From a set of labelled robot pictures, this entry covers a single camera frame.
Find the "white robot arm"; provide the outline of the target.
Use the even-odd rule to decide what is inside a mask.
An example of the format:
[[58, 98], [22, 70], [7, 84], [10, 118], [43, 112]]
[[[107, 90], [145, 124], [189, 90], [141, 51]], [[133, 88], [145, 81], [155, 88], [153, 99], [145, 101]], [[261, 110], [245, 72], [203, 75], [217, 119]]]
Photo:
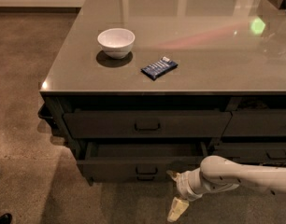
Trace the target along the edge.
[[189, 202], [207, 193], [233, 190], [239, 186], [272, 194], [286, 202], [286, 167], [239, 164], [220, 156], [205, 157], [193, 171], [167, 173], [176, 182], [178, 196], [171, 204], [168, 222], [177, 221], [189, 207]]

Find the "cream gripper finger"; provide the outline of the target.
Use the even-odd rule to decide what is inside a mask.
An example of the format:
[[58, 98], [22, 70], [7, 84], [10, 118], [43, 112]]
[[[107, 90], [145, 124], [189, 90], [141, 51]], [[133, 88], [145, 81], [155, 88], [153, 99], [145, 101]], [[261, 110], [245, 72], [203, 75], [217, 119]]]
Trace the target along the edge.
[[187, 200], [174, 197], [170, 207], [170, 211], [167, 216], [167, 221], [168, 222], [177, 221], [180, 218], [180, 216], [187, 210], [188, 207], [189, 207], [189, 202]]
[[166, 173], [171, 177], [172, 180], [174, 180], [175, 182], [178, 181], [180, 173], [172, 170], [167, 170]]

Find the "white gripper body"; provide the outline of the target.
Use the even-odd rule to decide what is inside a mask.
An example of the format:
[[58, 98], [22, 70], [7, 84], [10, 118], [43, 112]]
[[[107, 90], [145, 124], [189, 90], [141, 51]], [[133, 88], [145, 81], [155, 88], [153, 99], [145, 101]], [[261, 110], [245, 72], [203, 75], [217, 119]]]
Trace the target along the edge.
[[203, 193], [199, 171], [186, 171], [176, 176], [177, 190], [180, 197], [188, 202], [200, 199]]

